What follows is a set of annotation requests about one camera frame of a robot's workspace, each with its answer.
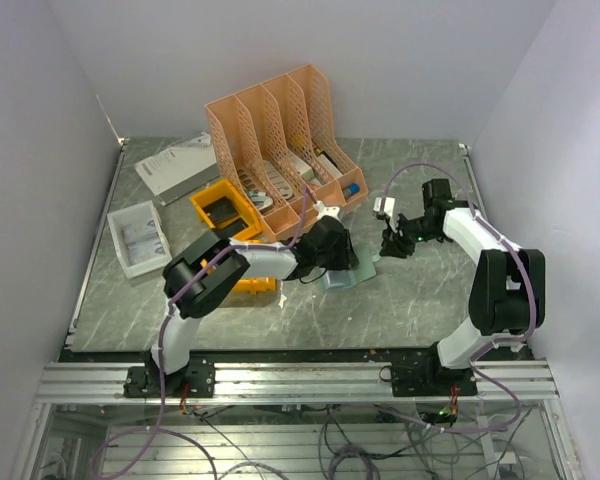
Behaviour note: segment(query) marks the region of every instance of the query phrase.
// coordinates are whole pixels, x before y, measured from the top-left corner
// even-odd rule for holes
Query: wall
[[[600,479],[600,0],[560,0],[473,149],[492,221],[547,257],[546,355]]]
[[[59,352],[119,151],[42,0],[0,0],[0,479]]]
[[[118,133],[207,129],[205,103],[314,63],[337,133],[475,138],[555,0],[49,0]]]

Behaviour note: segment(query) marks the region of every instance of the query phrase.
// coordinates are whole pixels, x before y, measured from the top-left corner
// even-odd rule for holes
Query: tabletop
[[[109,211],[153,195],[133,165],[179,139],[131,138],[126,141]],[[362,169],[368,199],[343,219],[354,246],[380,250],[385,225],[372,214],[373,199],[392,173],[414,162],[440,166],[470,193],[476,191],[470,165],[452,141],[338,139]],[[421,185],[440,177],[417,167],[394,182],[391,196],[407,218],[422,214]],[[452,185],[455,194],[459,189]],[[206,229],[185,196],[158,207],[173,256]],[[75,321],[73,351],[140,351],[154,342],[165,313],[160,271],[127,279],[115,254],[108,225],[102,231],[86,290]],[[321,282],[279,282],[275,292],[233,293],[205,317],[192,348],[291,349],[427,346],[449,335],[466,318],[475,267],[454,243],[419,244],[407,259],[384,257],[377,275],[348,290],[325,291]]]

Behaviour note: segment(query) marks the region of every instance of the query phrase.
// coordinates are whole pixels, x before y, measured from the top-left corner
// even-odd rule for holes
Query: peach plastic organizer
[[[337,205],[350,211],[368,196],[362,171],[336,143],[329,83],[313,65],[209,103],[206,110],[220,174],[243,194],[240,170],[240,176],[248,177],[250,183],[273,199],[271,209],[264,215],[258,212],[268,241],[291,237],[302,213],[302,191],[306,182],[293,167],[288,150],[313,169],[322,186],[312,193],[326,206]],[[342,176],[335,178],[320,163],[314,147],[329,155]],[[291,186],[293,197],[288,201],[267,177],[263,160],[271,162]],[[345,199],[342,191],[352,183],[360,190]],[[316,218],[316,210],[309,208],[304,232]]]

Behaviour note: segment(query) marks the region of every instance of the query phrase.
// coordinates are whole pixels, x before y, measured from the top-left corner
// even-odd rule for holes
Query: purple cable
[[[289,244],[283,245],[282,247],[279,247],[279,248],[274,247],[273,245],[259,245],[259,244],[249,245],[248,247],[246,245],[229,245],[228,247],[225,247],[224,249],[222,249],[220,251],[220,253],[218,253],[215,257],[213,257],[211,260],[209,260],[209,262],[198,273],[196,273],[193,276],[193,278],[186,283],[185,286],[183,286],[180,290],[178,290],[178,292],[169,299],[169,301],[167,302],[168,312],[162,322],[162,325],[160,326],[160,332],[158,333],[158,369],[159,369],[159,377],[160,377],[160,409],[158,411],[158,416],[156,418],[156,424],[153,427],[153,429],[151,429],[151,434],[149,435],[149,438],[147,439],[144,446],[140,449],[138,454],[129,462],[128,465],[126,465],[119,472],[116,472],[109,477],[101,477],[98,474],[98,465],[100,463],[100,458],[102,457],[102,454],[104,453],[104,451],[109,446],[111,446],[111,442],[113,442],[121,437],[124,437],[126,435],[131,435],[134,433],[146,431],[146,429],[144,427],[131,428],[131,429],[125,430],[123,432],[120,432],[119,434],[106,440],[98,448],[98,450],[96,450],[96,452],[93,454],[93,457],[91,457],[91,474],[93,475],[94,480],[115,480],[116,478],[119,478],[122,475],[124,475],[125,473],[127,473],[129,470],[131,470],[133,468],[133,466],[136,463],[138,463],[140,458],[142,458],[142,456],[146,453],[146,451],[149,449],[149,447],[153,443],[153,440],[156,438],[156,435],[158,435],[158,433],[167,433],[169,435],[175,435],[176,437],[183,438],[184,440],[187,440],[188,442],[194,444],[196,447],[201,449],[202,452],[206,455],[206,457],[211,462],[211,466],[213,469],[213,478],[217,480],[218,475],[216,472],[215,465],[213,464],[213,460],[211,459],[211,456],[208,454],[208,452],[204,449],[204,447],[202,447],[202,445],[200,445],[195,440],[193,440],[185,435],[182,435],[180,433],[173,432],[171,430],[167,430],[167,429],[160,427],[160,425],[162,424],[162,419],[164,417],[165,404],[166,404],[164,358],[162,356],[162,350],[163,350],[163,346],[164,346],[164,336],[167,331],[167,326],[169,325],[169,322],[171,321],[171,319],[173,318],[173,315],[175,314],[174,305],[176,304],[176,302],[178,302],[178,300],[180,300],[184,296],[184,294],[191,288],[191,286],[194,283],[200,281],[200,279],[212,267],[217,265],[220,260],[222,260],[226,255],[228,255],[232,251],[246,250],[247,248],[253,249],[253,250],[276,250],[276,251],[284,251],[284,250],[291,249],[298,242],[298,240],[300,239],[300,236],[302,235],[302,227],[304,225],[304,220],[305,220],[306,213],[307,213],[307,200],[309,199],[310,196],[311,196],[311,193],[309,192],[309,187],[307,187],[305,185],[303,195],[302,195],[302,214],[300,216],[300,223],[298,224],[296,233],[293,236],[293,238],[291,239],[291,242],[289,242]]]
[[[500,382],[500,381],[496,380],[495,378],[492,378],[489,375],[478,370],[476,368],[476,366],[473,365],[473,363],[476,362],[478,359],[480,359],[480,357],[482,357],[484,354],[489,352],[491,349],[495,348],[496,344],[510,342],[511,340],[523,342],[523,341],[529,340],[531,338],[531,336],[533,335],[533,332],[535,332],[535,330],[536,330],[536,322],[537,322],[536,301],[535,301],[535,296],[533,295],[531,279],[529,278],[529,275],[527,274],[527,271],[524,268],[524,264],[522,263],[522,260],[520,259],[518,252],[515,251],[513,246],[507,241],[506,238],[504,238],[504,236],[500,232],[498,232],[489,222],[487,222],[484,218],[482,218],[482,216],[478,214],[479,212],[476,212],[473,202],[471,201],[471,198],[469,196],[469,191],[453,175],[451,175],[449,172],[447,172],[443,168],[438,167],[437,165],[431,165],[429,163],[418,162],[418,163],[412,163],[410,165],[405,165],[404,167],[399,168],[391,176],[391,178],[389,179],[389,182],[387,183],[387,186],[384,189],[384,193],[382,195],[382,200],[380,201],[380,211],[384,210],[384,204],[387,199],[387,194],[389,193],[389,188],[391,187],[391,184],[393,183],[393,181],[402,172],[404,172],[405,170],[407,170],[409,168],[413,168],[413,167],[433,168],[434,170],[438,170],[439,172],[443,173],[444,175],[449,177],[451,180],[453,180],[455,182],[455,184],[460,188],[460,190],[464,194],[465,198],[467,199],[467,203],[469,205],[469,211],[471,212],[471,216],[473,217],[473,219],[476,222],[478,222],[487,232],[489,232],[489,234],[493,238],[495,238],[498,241],[498,243],[500,243],[500,245],[502,245],[505,248],[505,250],[507,250],[507,252],[511,255],[511,258],[513,259],[514,263],[516,264],[516,267],[518,268],[518,271],[520,272],[520,276],[522,277],[522,283],[524,284],[524,287],[527,292],[527,298],[529,301],[529,328],[524,333],[524,335],[522,335],[521,337],[511,336],[511,337],[507,337],[507,338],[495,339],[492,343],[485,345],[482,349],[478,350],[478,352],[476,352],[476,354],[473,355],[473,357],[471,358],[471,370],[473,371],[473,373],[475,375],[478,375],[479,377],[482,377],[485,380],[493,383],[500,389],[504,390],[515,402],[516,413],[515,413],[515,415],[513,415],[513,417],[511,417],[506,422],[503,422],[498,425],[484,427],[484,428],[441,428],[441,427],[437,427],[435,425],[431,425],[426,422],[423,422],[419,418],[410,417],[408,415],[404,415],[402,413],[398,413],[398,412],[392,411],[390,409],[379,407],[379,410],[381,410],[385,413],[392,414],[403,420],[407,420],[411,423],[416,423],[418,425],[426,427],[427,429],[430,428],[435,431],[439,431],[441,433],[442,432],[462,433],[462,434],[466,435],[466,434],[484,433],[484,432],[492,432],[495,430],[501,430],[501,429],[506,428],[509,425],[515,423],[518,420],[518,418],[520,418],[520,416],[522,415],[522,402],[520,401],[518,396],[513,392],[513,390],[511,390],[510,388],[505,386],[502,382]]]

